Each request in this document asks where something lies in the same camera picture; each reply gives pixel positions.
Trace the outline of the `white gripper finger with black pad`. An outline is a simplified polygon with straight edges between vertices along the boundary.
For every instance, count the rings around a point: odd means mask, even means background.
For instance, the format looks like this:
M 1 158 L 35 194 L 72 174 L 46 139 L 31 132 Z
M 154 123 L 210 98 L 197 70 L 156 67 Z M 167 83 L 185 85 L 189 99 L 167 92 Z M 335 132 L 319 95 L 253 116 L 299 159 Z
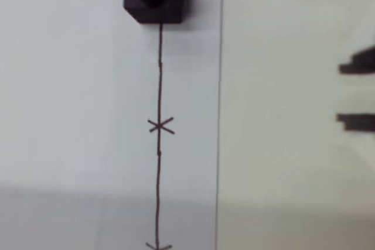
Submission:
M 337 114 L 349 146 L 370 168 L 374 168 L 374 114 Z
M 340 64 L 338 70 L 340 74 L 374 74 L 374 27 L 354 33 L 348 60 Z

